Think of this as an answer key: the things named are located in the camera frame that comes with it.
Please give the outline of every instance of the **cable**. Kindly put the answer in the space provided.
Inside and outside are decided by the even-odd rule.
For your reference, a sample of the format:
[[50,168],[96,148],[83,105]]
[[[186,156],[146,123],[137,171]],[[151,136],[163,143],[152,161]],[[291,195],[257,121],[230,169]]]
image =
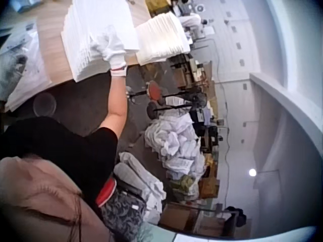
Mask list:
[[226,151],[226,154],[225,154],[225,163],[228,167],[228,180],[227,180],[227,190],[226,190],[226,195],[225,195],[225,199],[224,199],[224,208],[227,207],[227,197],[228,197],[228,192],[229,192],[229,182],[230,182],[230,166],[229,166],[229,163],[228,163],[228,160],[227,160],[227,156],[228,156],[228,153],[229,153],[229,150],[230,150],[230,144],[229,144],[229,133],[230,133],[230,128],[229,128],[229,122],[228,122],[228,115],[229,115],[229,108],[228,108],[228,102],[227,102],[227,96],[226,96],[226,92],[225,92],[225,89],[224,89],[224,86],[223,86],[223,83],[220,81],[220,77],[219,77],[219,67],[220,67],[220,56],[219,56],[219,53],[218,53],[218,47],[217,47],[217,43],[214,39],[206,39],[206,40],[203,40],[203,41],[199,41],[199,42],[204,42],[204,41],[208,41],[208,40],[211,40],[213,41],[214,43],[214,46],[216,48],[216,54],[217,54],[217,58],[218,58],[218,64],[217,64],[217,78],[218,78],[218,81],[219,81],[219,84],[221,85],[222,87],[222,90],[223,90],[223,96],[224,96],[224,100],[225,100],[225,107],[226,107],[226,116],[225,116],[225,121],[227,123],[227,126],[228,126],[228,129],[227,129],[227,145],[228,145],[228,148],[227,148],[227,151]]

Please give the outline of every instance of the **floor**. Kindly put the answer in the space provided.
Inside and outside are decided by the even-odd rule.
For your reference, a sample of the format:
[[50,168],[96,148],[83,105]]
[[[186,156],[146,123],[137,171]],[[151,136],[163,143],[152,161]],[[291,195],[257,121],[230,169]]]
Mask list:
[[[128,68],[126,83],[134,91],[144,90],[145,82],[155,80],[162,87],[163,93],[177,92],[172,70],[168,62],[148,65],[146,67],[133,66]],[[107,113],[107,98],[109,95],[111,77],[109,73],[99,74],[87,80],[75,83],[69,81],[56,86],[47,92],[57,101],[57,109],[53,118],[66,126],[69,130],[82,136],[93,132],[102,122]],[[171,188],[166,179],[166,173],[157,155],[144,146],[144,138],[140,132],[150,123],[146,114],[149,102],[147,96],[136,99],[136,104],[128,102],[128,117],[124,131],[119,139],[118,151],[129,151],[164,183],[168,192],[168,201],[173,200]],[[33,98],[19,107],[8,122],[15,119],[34,117]]]

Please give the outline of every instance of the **white glove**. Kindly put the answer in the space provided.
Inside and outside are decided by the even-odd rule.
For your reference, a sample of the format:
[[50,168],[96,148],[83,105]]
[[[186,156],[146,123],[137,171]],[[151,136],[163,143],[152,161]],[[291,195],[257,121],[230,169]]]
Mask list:
[[103,60],[110,63],[112,76],[113,74],[116,74],[116,76],[126,75],[126,52],[113,25],[109,25],[103,36],[98,37],[96,41],[92,43],[91,47],[99,52],[103,57]]

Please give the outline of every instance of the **person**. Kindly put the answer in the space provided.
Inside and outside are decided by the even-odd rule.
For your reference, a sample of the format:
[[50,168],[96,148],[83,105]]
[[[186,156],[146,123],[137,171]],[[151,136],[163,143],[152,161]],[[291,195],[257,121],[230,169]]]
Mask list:
[[185,30],[199,28],[201,25],[207,24],[207,20],[201,19],[201,16],[196,13],[190,13],[188,16],[179,16],[178,19]]
[[127,118],[125,51],[111,26],[93,49],[110,62],[112,76],[109,111],[94,133],[81,137],[37,117],[0,136],[2,217],[26,241],[122,239],[105,227],[95,199],[113,172]]

